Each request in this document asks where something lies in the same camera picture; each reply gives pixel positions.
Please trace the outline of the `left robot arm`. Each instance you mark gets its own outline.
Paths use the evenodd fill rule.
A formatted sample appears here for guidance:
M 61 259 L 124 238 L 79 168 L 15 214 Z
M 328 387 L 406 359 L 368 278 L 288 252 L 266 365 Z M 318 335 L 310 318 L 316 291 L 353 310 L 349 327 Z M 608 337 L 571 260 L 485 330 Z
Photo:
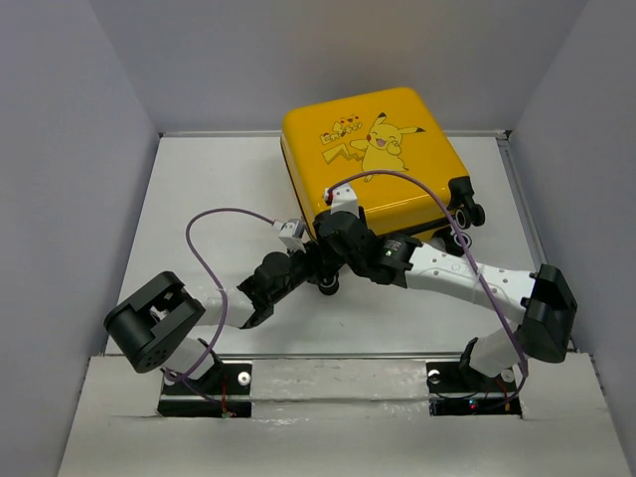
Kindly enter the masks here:
M 306 243 L 296 251 L 268 253 L 253 274 L 238 287 L 225 289 L 199 252 L 191 252 L 209 273 L 218 292 L 205 303 L 188 292 L 172 271 L 155 275 L 112 309 L 103 327 L 134 371 L 145 374 L 169 369 L 194 390 L 207 393 L 220 380 L 212 349 L 198 353 L 186 343 L 191 330 L 202 324 L 221 330 L 227 326 L 253 329 L 274 313 L 275 305 L 299 286 L 309 283 L 326 295 L 339 288 L 344 259 L 326 245 Z

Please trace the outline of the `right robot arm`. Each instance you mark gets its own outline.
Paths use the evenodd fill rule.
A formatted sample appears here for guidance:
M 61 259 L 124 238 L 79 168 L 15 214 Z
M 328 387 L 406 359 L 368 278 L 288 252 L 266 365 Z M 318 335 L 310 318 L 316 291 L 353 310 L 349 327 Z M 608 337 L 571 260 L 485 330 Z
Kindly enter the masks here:
M 524 371 L 529 359 L 549 364 L 565 359 L 577 302 L 553 265 L 544 263 L 535 272 L 509 270 L 402 234 L 378 237 L 349 212 L 327 215 L 317 238 L 375 284 L 440 293 L 495 312 L 500 329 L 471 340 L 457 366 L 467 389 L 479 390 L 513 366 Z

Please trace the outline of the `yellow hard-shell suitcase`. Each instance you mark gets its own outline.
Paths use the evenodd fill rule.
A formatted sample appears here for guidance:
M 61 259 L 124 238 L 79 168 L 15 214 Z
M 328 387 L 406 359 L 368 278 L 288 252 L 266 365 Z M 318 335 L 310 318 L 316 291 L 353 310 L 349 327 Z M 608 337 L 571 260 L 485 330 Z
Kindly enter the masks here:
M 326 188 L 349 182 L 358 217 L 378 237 L 402 234 L 455 256 L 485 222 L 463 162 L 408 87 L 299 107 L 282 121 L 281 149 L 309 233 L 330 212 Z

